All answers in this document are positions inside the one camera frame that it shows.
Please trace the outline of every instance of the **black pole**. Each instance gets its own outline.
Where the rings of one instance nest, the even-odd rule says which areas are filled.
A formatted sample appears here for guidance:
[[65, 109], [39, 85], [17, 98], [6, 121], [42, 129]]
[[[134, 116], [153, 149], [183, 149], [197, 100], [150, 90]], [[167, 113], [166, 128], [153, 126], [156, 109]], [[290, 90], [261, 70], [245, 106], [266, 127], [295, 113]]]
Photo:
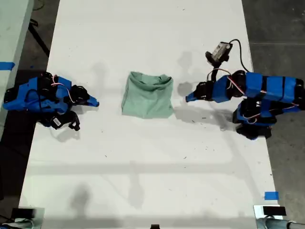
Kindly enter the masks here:
[[32, 23], [29, 23], [29, 31], [31, 32], [31, 34], [33, 35], [33, 37], [37, 41], [37, 43], [40, 45], [40, 47], [42, 48], [44, 53], [47, 55], [47, 57], [49, 57], [50, 50], [48, 49], [46, 44], [43, 42], [43, 40], [41, 39], [41, 37], [39, 36], [37, 31], [35, 30], [35, 28], [34, 28]]
[[4, 194], [3, 194], [1, 167], [0, 167], [0, 201], [3, 200], [3, 199], [4, 199]]

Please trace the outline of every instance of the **white wire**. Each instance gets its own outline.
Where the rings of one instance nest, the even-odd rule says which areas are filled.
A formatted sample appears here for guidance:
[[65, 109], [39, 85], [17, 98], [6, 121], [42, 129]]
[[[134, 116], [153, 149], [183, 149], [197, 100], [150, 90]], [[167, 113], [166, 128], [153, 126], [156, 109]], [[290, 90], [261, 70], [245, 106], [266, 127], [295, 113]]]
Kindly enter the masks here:
[[[293, 108], [293, 107], [296, 107], [296, 106], [299, 106], [299, 105], [298, 105], [298, 104], [294, 104], [293, 106], [286, 107], [286, 108], [282, 108], [282, 110], [284, 110], [284, 109], [290, 109], [290, 108]], [[260, 114], [261, 114], [261, 113], [258, 113], [258, 114], [255, 114], [255, 115], [251, 116], [251, 117], [245, 117], [245, 116], [243, 115], [243, 117], [244, 117], [245, 119], [251, 119], [251, 118], [254, 118], [254, 117], [259, 116]]]
[[227, 90], [232, 87], [232, 82], [230, 81], [230, 85], [227, 87]]
[[69, 89], [67, 88], [67, 86], [66, 86], [66, 85], [63, 85], [62, 83], [56, 83], [56, 82], [54, 81], [54, 78], [55, 78], [55, 77], [57, 77], [57, 75], [52, 76], [53, 83], [51, 84], [51, 86], [56, 86], [56, 85], [62, 85], [62, 86], [64, 86], [64, 87], [67, 89], [67, 92], [68, 92], [68, 95], [69, 95], [69, 97], [70, 97], [71, 102], [72, 102], [72, 103], [75, 103], [75, 102], [72, 100], [72, 98], [71, 98], [71, 95], [70, 95], [70, 92], [69, 92]]
[[250, 123], [249, 120], [247, 120], [247, 123], [248, 123], [248, 124], [254, 124], [254, 123], [256, 123], [256, 122], [257, 122], [257, 118], [256, 118], [255, 121], [252, 122], [252, 123]]
[[244, 95], [243, 90], [242, 90], [242, 89], [241, 89], [241, 88], [240, 88], [240, 87], [239, 87], [230, 77], [227, 76], [227, 78], [228, 78], [228, 80], [230, 80], [231, 83], [240, 91], [240, 93]]
[[222, 68], [214, 68], [213, 70], [211, 70], [207, 75], [206, 75], [206, 80], [209, 81], [209, 76], [210, 74], [215, 71], [215, 70], [221, 70], [221, 71], [224, 71], [226, 73], [229, 73], [230, 75], [232, 75], [228, 70], [225, 70], [225, 69], [222, 69]]

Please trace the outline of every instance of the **folded green shirt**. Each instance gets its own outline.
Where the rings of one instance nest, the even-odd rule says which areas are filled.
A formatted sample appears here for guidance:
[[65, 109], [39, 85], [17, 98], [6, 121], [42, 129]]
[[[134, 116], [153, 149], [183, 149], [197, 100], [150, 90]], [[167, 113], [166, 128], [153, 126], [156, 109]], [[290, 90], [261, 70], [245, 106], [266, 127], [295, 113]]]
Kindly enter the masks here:
[[122, 115], [139, 118], [168, 118], [173, 114], [173, 79], [131, 72], [122, 101]]

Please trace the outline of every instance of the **black cable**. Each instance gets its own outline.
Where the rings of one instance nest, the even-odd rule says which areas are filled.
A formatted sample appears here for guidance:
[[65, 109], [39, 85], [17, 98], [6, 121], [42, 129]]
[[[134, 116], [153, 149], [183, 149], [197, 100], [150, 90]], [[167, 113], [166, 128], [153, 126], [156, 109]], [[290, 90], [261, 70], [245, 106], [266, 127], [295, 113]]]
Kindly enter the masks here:
[[12, 219], [10, 219], [10, 218], [8, 218], [8, 217], [6, 217], [6, 216], [0, 215], [0, 217], [6, 219], [6, 220], [7, 220], [6, 222], [8, 222], [8, 221], [10, 221], [11, 223], [14, 222], [14, 220], [12, 220]]
[[229, 43], [231, 44], [232, 42], [238, 42], [239, 44], [239, 56], [240, 56], [240, 63], [242, 64], [243, 68], [249, 72], [249, 70], [244, 66], [244, 63], [243, 63], [243, 59], [242, 59], [242, 44], [240, 43], [240, 41], [238, 39], [233, 39], [231, 40]]
[[41, 6], [36, 9], [33, 9], [33, 11], [41, 10], [44, 7], [44, 1], [42, 0], [38, 0], [38, 1], [41, 3]]

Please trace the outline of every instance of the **white board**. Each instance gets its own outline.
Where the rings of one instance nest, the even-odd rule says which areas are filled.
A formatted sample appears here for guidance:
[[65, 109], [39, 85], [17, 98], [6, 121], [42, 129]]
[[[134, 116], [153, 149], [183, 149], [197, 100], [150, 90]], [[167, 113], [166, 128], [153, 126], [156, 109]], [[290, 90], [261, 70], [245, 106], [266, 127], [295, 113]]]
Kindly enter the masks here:
[[[251, 68], [240, 0], [61, 0], [48, 71], [100, 107], [75, 109], [79, 132], [36, 126], [20, 206], [45, 208], [43, 228], [255, 228], [253, 205], [277, 204], [265, 139], [227, 121], [240, 100], [182, 96], [233, 38]], [[222, 67], [241, 69], [238, 45]], [[122, 116], [130, 71], [171, 76], [175, 115]]]

